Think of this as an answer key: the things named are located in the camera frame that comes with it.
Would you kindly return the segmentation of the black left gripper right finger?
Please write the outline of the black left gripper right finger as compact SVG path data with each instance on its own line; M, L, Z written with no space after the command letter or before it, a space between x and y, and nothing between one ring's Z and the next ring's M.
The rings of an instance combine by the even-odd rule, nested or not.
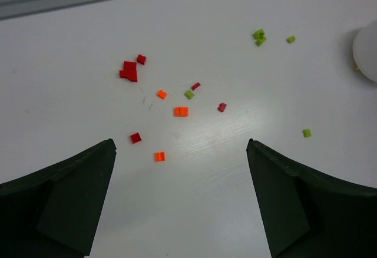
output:
M376 257L376 189L249 140L247 159L272 257Z

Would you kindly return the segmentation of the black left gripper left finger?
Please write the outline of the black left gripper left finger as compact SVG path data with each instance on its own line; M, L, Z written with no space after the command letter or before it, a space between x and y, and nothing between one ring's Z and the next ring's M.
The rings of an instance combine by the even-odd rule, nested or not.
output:
M1 257L90 255L113 173L112 139L1 184Z

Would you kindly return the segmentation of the red lego cluster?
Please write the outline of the red lego cluster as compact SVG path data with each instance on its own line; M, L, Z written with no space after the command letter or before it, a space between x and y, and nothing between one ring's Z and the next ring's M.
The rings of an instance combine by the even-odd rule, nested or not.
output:
M147 57L139 54L136 61L124 61L123 67L119 70L119 77L129 80L130 82L137 82L137 65L145 65L147 62Z

